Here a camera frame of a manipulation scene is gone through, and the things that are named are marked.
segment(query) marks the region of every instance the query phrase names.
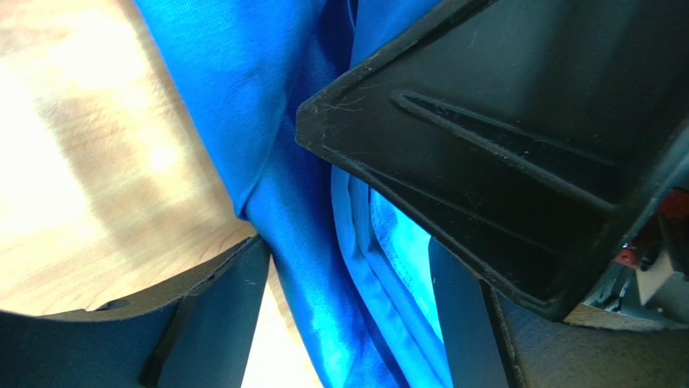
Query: black plastic object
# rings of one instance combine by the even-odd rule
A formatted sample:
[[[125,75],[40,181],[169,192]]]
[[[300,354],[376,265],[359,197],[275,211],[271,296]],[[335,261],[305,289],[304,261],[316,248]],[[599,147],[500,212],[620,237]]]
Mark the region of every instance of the black plastic object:
[[[435,240],[429,244],[429,258],[453,386],[519,386],[490,288]]]
[[[637,333],[548,322],[479,286],[434,241],[429,258],[455,387],[689,386],[687,330]]]
[[[0,311],[0,386],[239,387],[268,258],[255,237],[97,311]]]
[[[688,20],[684,0],[445,0],[306,101],[297,142],[562,319],[686,175]]]

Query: wooden surface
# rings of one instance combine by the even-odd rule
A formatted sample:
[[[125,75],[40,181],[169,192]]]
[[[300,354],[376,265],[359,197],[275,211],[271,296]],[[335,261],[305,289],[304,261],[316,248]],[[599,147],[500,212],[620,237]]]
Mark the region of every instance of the wooden surface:
[[[0,309],[94,309],[253,233],[131,2],[2,1]],[[317,386],[270,273],[245,386]]]

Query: blue fabric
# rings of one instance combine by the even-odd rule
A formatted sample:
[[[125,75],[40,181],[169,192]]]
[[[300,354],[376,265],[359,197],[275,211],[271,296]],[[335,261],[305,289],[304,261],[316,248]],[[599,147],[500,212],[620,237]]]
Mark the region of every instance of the blue fabric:
[[[429,236],[294,142],[302,101],[436,2],[137,0],[326,387],[451,386]]]

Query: red part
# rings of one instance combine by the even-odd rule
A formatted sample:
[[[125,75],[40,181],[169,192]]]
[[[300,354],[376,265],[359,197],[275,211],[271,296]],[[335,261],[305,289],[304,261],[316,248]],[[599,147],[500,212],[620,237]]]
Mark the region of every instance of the red part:
[[[615,257],[615,261],[630,268],[637,269],[639,267],[639,258],[636,257],[631,248],[623,248]]]
[[[660,213],[668,220],[689,217],[689,192],[675,189],[668,194],[658,206],[656,213]]]

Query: wood grain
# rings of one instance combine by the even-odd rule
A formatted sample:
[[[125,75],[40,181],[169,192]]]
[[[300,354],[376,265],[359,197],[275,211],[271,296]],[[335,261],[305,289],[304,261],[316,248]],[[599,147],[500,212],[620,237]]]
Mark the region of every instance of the wood grain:
[[[0,12],[0,308],[93,309],[253,233],[131,3]]]

